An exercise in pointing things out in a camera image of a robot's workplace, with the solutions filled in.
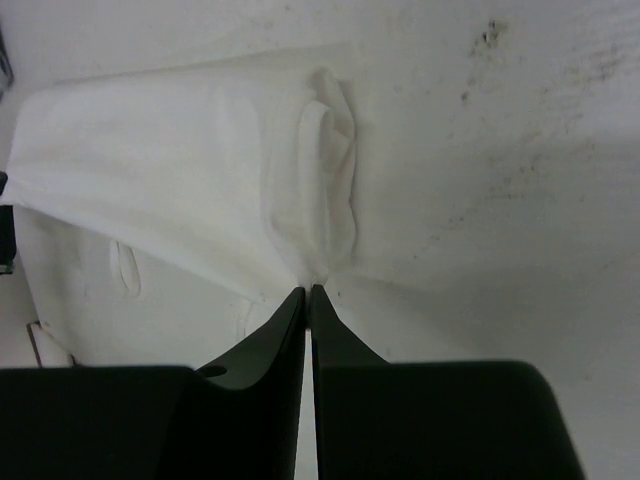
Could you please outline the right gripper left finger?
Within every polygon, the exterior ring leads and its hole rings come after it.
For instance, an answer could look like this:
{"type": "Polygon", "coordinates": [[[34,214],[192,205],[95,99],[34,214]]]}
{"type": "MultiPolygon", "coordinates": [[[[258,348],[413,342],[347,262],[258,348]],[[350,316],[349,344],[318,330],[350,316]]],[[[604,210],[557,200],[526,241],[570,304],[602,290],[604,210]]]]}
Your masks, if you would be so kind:
{"type": "Polygon", "coordinates": [[[5,479],[290,479],[305,349],[294,289],[222,356],[184,366],[5,369],[5,479]]]}

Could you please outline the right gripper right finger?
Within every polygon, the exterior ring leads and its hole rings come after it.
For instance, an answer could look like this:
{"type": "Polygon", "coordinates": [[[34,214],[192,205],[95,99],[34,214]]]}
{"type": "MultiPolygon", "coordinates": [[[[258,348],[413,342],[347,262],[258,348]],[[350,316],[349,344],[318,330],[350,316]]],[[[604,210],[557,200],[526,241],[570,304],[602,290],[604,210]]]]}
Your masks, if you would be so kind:
{"type": "Polygon", "coordinates": [[[314,286],[318,473],[323,479],[581,479],[556,397],[520,361],[390,363],[314,286]]]}

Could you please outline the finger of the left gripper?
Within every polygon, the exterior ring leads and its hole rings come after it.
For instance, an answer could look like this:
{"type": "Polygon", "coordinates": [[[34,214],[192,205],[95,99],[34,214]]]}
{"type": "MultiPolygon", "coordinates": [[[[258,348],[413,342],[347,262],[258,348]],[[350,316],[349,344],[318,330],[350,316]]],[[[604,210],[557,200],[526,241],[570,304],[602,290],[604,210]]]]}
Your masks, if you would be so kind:
{"type": "Polygon", "coordinates": [[[11,205],[0,206],[0,274],[12,274],[16,257],[14,212],[11,205]]]}

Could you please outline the white tank top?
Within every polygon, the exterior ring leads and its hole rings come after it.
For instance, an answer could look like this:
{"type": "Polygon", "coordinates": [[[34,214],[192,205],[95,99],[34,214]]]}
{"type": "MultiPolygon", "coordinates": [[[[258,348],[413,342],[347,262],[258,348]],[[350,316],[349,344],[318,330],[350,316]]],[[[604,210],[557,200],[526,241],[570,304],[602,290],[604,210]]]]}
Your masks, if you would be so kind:
{"type": "Polygon", "coordinates": [[[151,73],[27,99],[1,201],[275,297],[350,263],[355,160],[327,69],[151,73]]]}

